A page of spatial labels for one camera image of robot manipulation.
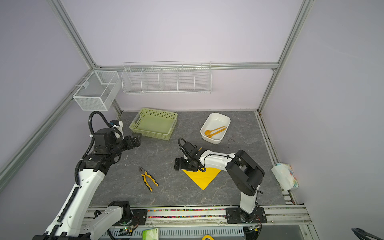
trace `gray marble tabletop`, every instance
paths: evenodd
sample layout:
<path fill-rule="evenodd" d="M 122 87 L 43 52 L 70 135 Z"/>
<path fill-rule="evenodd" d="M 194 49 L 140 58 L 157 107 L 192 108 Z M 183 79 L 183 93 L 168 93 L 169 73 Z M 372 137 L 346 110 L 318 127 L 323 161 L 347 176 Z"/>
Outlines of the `gray marble tabletop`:
<path fill-rule="evenodd" d="M 176 157 L 182 157 L 179 137 L 197 147 L 222 153 L 246 151 L 265 171 L 257 202 L 260 205 L 284 205 L 284 196 L 272 174 L 260 128 L 253 111 L 219 112 L 231 119 L 231 124 L 219 144 L 201 138 L 200 128 L 211 112 L 177 112 L 177 124 L 169 141 L 143 136 L 141 146 L 124 151 L 121 160 L 112 165 L 92 198 L 91 205 L 107 205 L 114 200 L 127 200 L 131 206 L 151 205 L 238 205 L 240 191 L 227 172 L 221 171 L 203 191 L 183 171 L 173 169 Z M 129 125 L 137 113 L 124 112 L 124 135 L 132 134 Z M 152 181 L 153 192 L 145 186 L 139 173 L 143 167 L 159 183 Z"/>

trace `yellow and black pliers handle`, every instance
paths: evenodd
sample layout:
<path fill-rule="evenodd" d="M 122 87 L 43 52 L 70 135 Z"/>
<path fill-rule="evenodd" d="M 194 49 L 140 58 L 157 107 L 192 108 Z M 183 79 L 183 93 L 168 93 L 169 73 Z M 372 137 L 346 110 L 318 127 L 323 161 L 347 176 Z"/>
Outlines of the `yellow and black pliers handle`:
<path fill-rule="evenodd" d="M 139 170 L 140 170 L 141 176 L 143 177 L 143 180 L 144 180 L 145 185 L 148 187 L 148 189 L 149 189 L 150 191 L 152 191 L 152 188 L 151 188 L 151 186 L 148 184 L 146 176 L 149 177 L 150 179 L 152 179 L 152 181 L 155 183 L 156 187 L 159 186 L 158 183 L 156 182 L 156 180 L 155 180 L 151 175 L 149 175 L 149 174 L 147 173 L 147 171 L 145 171 L 142 167 L 139 167 Z"/>

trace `green box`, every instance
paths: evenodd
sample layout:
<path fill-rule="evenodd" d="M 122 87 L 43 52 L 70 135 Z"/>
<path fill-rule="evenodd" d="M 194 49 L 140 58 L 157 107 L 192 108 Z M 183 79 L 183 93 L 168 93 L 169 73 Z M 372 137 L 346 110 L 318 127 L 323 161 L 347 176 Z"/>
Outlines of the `green box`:
<path fill-rule="evenodd" d="M 175 129 L 177 113 L 142 108 L 133 119 L 129 128 L 135 133 L 146 137 L 169 140 Z"/>

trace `yellow paper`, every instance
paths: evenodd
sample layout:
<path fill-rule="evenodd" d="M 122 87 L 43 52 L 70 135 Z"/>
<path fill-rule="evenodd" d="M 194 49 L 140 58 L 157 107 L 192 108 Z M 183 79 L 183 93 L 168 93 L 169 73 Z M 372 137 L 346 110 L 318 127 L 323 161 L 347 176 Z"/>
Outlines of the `yellow paper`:
<path fill-rule="evenodd" d="M 190 172 L 187 170 L 184 170 L 185 174 L 188 175 L 202 190 L 204 190 L 211 182 L 212 180 L 218 175 L 218 173 L 221 171 L 217 168 L 207 167 L 207 170 L 205 172 L 197 171 L 197 172 Z"/>

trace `white mesh basket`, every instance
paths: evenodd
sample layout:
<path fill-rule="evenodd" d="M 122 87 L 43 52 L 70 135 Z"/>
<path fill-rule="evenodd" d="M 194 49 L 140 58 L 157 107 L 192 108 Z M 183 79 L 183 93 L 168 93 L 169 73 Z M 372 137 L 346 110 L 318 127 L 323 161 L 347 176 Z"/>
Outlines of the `white mesh basket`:
<path fill-rule="evenodd" d="M 122 90 L 127 94 L 142 93 L 210 93 L 210 62 L 124 63 Z"/>
<path fill-rule="evenodd" d="M 116 71 L 93 71 L 73 98 L 85 111 L 108 111 L 121 88 Z"/>

